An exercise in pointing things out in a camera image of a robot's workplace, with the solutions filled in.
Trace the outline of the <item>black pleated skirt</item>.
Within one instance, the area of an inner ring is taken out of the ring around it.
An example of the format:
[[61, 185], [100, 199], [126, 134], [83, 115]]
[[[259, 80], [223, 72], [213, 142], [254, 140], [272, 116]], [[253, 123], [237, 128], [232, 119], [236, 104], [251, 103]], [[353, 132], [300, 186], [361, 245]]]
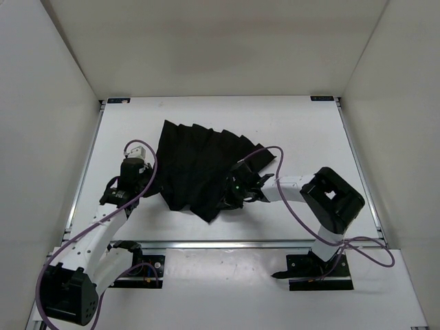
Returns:
[[261, 172], [275, 156], [244, 135], [215, 131], [198, 124], [186, 126], [164, 121], [156, 151], [155, 181], [169, 210], [190, 210], [207, 223], [222, 210], [242, 208], [230, 181], [232, 167], [250, 153], [246, 161], [253, 173]]

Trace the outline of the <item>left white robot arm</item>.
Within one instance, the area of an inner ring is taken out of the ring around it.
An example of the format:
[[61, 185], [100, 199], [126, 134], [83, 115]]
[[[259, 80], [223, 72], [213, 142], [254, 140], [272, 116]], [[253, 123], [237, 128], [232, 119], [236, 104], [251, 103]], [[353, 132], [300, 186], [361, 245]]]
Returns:
[[97, 218], [53, 252], [38, 275], [36, 309], [48, 329], [59, 321], [96, 328], [106, 290], [119, 278], [148, 267], [155, 284], [160, 278], [144, 260], [136, 241], [113, 241], [143, 197], [157, 194], [157, 164], [140, 156], [126, 157], [120, 174], [107, 184]]

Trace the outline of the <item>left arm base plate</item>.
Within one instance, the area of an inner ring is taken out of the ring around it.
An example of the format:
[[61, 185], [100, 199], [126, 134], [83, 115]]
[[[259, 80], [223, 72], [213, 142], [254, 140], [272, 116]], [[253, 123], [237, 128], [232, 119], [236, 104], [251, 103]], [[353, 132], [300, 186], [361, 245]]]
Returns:
[[135, 241], [117, 241], [108, 245], [104, 255], [104, 274], [113, 279], [111, 288], [161, 289], [166, 256], [163, 252], [148, 252]]

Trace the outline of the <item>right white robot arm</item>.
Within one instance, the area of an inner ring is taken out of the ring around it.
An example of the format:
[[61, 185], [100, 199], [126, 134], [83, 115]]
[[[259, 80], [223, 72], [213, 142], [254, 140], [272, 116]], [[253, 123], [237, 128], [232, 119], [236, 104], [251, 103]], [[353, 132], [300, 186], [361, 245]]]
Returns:
[[235, 210], [255, 201], [306, 204], [320, 223], [318, 237], [307, 254], [308, 266], [316, 275], [333, 267], [340, 244], [353, 220], [365, 206], [361, 194], [329, 167], [313, 175], [260, 176], [241, 161], [227, 176], [220, 210]]

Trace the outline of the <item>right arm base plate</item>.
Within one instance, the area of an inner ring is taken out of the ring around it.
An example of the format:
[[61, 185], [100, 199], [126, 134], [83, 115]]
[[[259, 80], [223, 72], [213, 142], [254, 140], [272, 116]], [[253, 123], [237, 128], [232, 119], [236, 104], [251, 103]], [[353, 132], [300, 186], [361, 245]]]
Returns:
[[308, 254], [288, 254], [287, 269], [272, 274], [277, 280], [288, 280], [291, 292], [354, 290], [345, 254], [323, 262]]

